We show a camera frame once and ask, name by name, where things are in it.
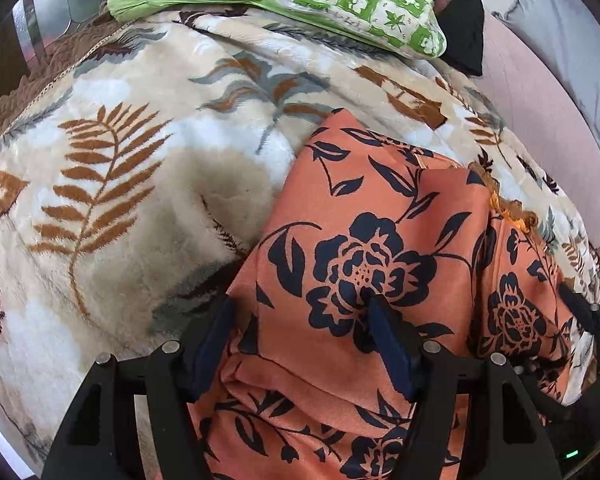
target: silver bolt head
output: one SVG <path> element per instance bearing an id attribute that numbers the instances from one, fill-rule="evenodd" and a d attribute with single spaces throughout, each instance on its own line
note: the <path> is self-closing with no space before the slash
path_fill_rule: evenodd
<path id="1" fill-rule="evenodd" d="M 100 366 L 105 365 L 111 359 L 111 354 L 109 352 L 102 352 L 96 355 L 96 363 Z"/>
<path id="2" fill-rule="evenodd" d="M 499 352 L 494 352 L 491 354 L 491 362 L 498 366 L 504 366 L 504 364 L 507 362 L 507 358 Z"/>
<path id="3" fill-rule="evenodd" d="M 440 343 L 437 341 L 425 341 L 422 347 L 424 348 L 425 352 L 428 352 L 430 354 L 437 354 L 438 352 L 440 352 Z"/>
<path id="4" fill-rule="evenodd" d="M 162 345 L 162 351 L 165 354 L 175 354 L 178 350 L 180 350 L 180 343 L 177 341 L 167 341 Z"/>

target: cream blanket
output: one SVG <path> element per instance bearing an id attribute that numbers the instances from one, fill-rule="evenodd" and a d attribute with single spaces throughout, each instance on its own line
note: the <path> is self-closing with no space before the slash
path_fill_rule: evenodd
<path id="1" fill-rule="evenodd" d="M 36 473 L 99 352 L 148 354 L 231 279 L 332 108 L 479 162 L 504 198 L 538 215 L 574 288 L 597 299 L 571 201 L 430 64 L 260 10 L 208 12 L 123 27 L 0 138 L 0 430 Z M 572 339 L 572 370 L 586 370 L 590 344 L 576 327 Z"/>

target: orange lace trim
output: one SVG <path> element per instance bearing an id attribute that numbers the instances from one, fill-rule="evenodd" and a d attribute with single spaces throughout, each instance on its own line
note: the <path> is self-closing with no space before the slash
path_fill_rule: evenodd
<path id="1" fill-rule="evenodd" d="M 533 234 L 538 227 L 538 216 L 532 211 L 525 211 L 519 200 L 506 200 L 500 196 L 500 183 L 493 178 L 484 168 L 472 162 L 469 169 L 475 171 L 484 182 L 484 185 L 491 191 L 489 205 L 492 209 L 500 213 L 513 225 L 520 229 L 524 234 Z"/>

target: black flower print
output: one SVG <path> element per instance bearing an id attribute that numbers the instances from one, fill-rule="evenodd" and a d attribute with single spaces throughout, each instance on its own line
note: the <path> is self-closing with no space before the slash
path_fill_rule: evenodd
<path id="1" fill-rule="evenodd" d="M 571 339 L 571 327 L 573 325 L 573 317 L 570 317 L 567 321 L 562 324 L 560 329 L 560 336 L 562 337 L 561 341 L 566 342 Z M 566 355 L 569 349 L 566 346 L 566 343 L 562 347 L 562 354 Z"/>
<path id="2" fill-rule="evenodd" d="M 419 166 L 418 161 L 415 157 L 411 158 L 410 153 L 433 157 L 433 152 L 431 150 L 411 146 L 406 142 L 402 142 L 401 140 L 397 139 L 392 139 L 391 137 L 379 134 L 377 132 L 374 132 L 373 130 L 360 130 L 358 128 L 341 128 L 341 130 L 347 135 L 356 139 L 357 141 L 366 144 L 367 146 L 374 146 L 376 148 L 379 148 L 380 146 L 396 146 L 400 148 L 400 153 L 407 159 L 408 162 L 415 160 L 413 164 L 415 164 L 416 166 Z"/>
<path id="3" fill-rule="evenodd" d="M 482 337 L 479 353 L 535 355 L 546 333 L 546 321 L 538 308 L 524 297 L 515 273 L 504 274 L 500 286 L 487 300 L 489 336 Z"/>
<path id="4" fill-rule="evenodd" d="M 433 256 L 404 250 L 392 220 L 362 213 L 348 236 L 337 235 L 316 245 L 314 278 L 324 284 L 306 295 L 312 308 L 309 324 L 328 328 L 337 337 L 353 330 L 355 345 L 372 351 L 363 309 L 366 297 L 383 294 L 397 307 L 421 303 L 429 295 L 435 273 Z"/>
<path id="5" fill-rule="evenodd" d="M 355 480 L 389 478 L 406 436 L 407 429 L 396 426 L 382 438 L 356 437 L 351 443 L 351 456 L 340 472 Z"/>
<path id="6" fill-rule="evenodd" d="M 418 167 L 420 166 L 420 161 L 418 160 L 417 155 L 428 156 L 430 158 L 433 158 L 433 152 L 431 150 L 428 150 L 427 148 L 418 148 L 416 146 L 410 146 L 408 144 L 405 147 L 398 150 L 398 152 L 400 152 L 400 154 L 405 158 L 405 160 L 408 163 Z"/>
<path id="7" fill-rule="evenodd" d="M 507 238 L 507 253 L 509 253 L 509 261 L 511 265 L 515 264 L 518 260 L 518 244 L 520 243 L 520 236 L 518 231 L 515 229 L 511 230 L 509 237 Z"/>
<path id="8" fill-rule="evenodd" d="M 334 446 L 345 436 L 344 431 L 332 428 L 327 424 L 320 424 L 320 430 L 312 429 L 309 426 L 300 430 L 286 428 L 286 422 L 294 419 L 293 415 L 291 419 L 286 416 L 296 408 L 291 400 L 275 390 L 264 390 L 264 396 L 249 394 L 249 397 L 253 401 L 253 408 L 248 408 L 235 397 L 228 396 L 224 401 L 216 403 L 214 411 L 216 413 L 228 412 L 234 416 L 236 433 L 252 451 L 269 457 L 279 453 L 280 460 L 291 464 L 294 460 L 301 460 L 300 453 L 294 447 L 291 436 L 303 435 L 315 442 L 317 449 L 314 450 L 314 454 L 320 458 L 321 462 L 324 462 L 330 455 L 342 462 L 342 457 Z M 207 443 L 211 420 L 211 417 L 207 417 L 200 422 L 200 435 L 204 452 L 218 460 Z M 265 431 L 272 431 L 279 442 L 276 444 L 275 439 L 266 440 L 263 437 Z M 280 446 L 280 452 L 277 452 L 277 446 Z"/>
<path id="9" fill-rule="evenodd" d="M 330 142 L 324 142 L 323 140 L 316 140 L 313 144 L 308 144 L 308 147 L 314 152 L 314 160 L 318 160 L 322 166 L 322 170 L 329 183 L 329 194 L 331 196 L 348 195 L 356 192 L 360 186 L 362 186 L 362 181 L 365 179 L 364 176 L 343 180 L 334 184 L 331 179 L 328 165 L 325 162 L 325 160 L 341 162 L 349 156 L 349 153 L 351 153 L 350 150 L 343 150 L 339 146 L 331 144 Z"/>
<path id="10" fill-rule="evenodd" d="M 538 372 L 538 387 L 545 394 L 560 400 L 562 394 L 558 391 L 558 379 L 560 378 L 561 368 L 540 367 Z"/>

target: black cloth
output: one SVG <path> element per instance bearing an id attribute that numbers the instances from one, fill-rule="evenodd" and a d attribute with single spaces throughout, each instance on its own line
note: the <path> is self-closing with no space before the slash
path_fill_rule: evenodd
<path id="1" fill-rule="evenodd" d="M 451 0 L 437 15 L 446 37 L 442 59 L 467 75 L 482 75 L 484 7 L 481 0 Z"/>

